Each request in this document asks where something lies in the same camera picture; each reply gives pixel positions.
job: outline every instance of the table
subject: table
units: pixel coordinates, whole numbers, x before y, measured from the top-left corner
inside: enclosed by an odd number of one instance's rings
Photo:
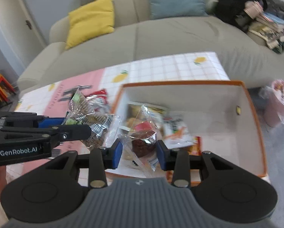
[[[197,52],[178,55],[162,56],[129,63],[123,63],[41,87],[26,93],[18,103],[17,112],[36,112],[38,115],[50,117],[64,117],[68,109],[68,102],[58,100],[64,90],[77,85],[91,85],[82,93],[106,88],[108,101],[113,104],[117,92],[125,83],[166,81],[166,80],[229,80],[221,66],[216,53]],[[56,147],[61,153],[77,150],[79,154],[89,153],[80,142],[63,142]],[[17,178],[20,175],[38,167],[47,160],[38,160],[21,164],[9,165],[7,172]],[[88,169],[81,169],[79,183],[87,186]]]

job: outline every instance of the gray ribbed panel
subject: gray ribbed panel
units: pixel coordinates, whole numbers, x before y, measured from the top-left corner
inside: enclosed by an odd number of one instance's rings
[[[233,224],[219,220],[199,207],[188,189],[171,186],[165,178],[123,178],[110,187],[89,192],[69,216],[44,224],[12,219],[3,228],[274,228],[269,220]]]

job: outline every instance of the door handle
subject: door handle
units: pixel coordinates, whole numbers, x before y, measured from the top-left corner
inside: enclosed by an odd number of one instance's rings
[[[30,30],[32,30],[32,25],[31,25],[30,21],[27,20],[26,25],[29,27]]]

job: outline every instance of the barcode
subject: barcode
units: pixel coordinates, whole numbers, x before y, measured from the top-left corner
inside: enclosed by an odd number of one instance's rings
[[[155,157],[155,158],[149,159],[148,162],[149,162],[149,164],[150,164],[152,170],[155,171],[155,170],[156,170],[157,163],[158,163],[158,158]]]

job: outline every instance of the sofa backrest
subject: sofa backrest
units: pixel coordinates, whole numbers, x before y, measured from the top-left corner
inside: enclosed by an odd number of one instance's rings
[[[115,8],[115,28],[150,19],[149,0],[113,0]],[[68,16],[52,25],[49,43],[66,42],[69,31]]]

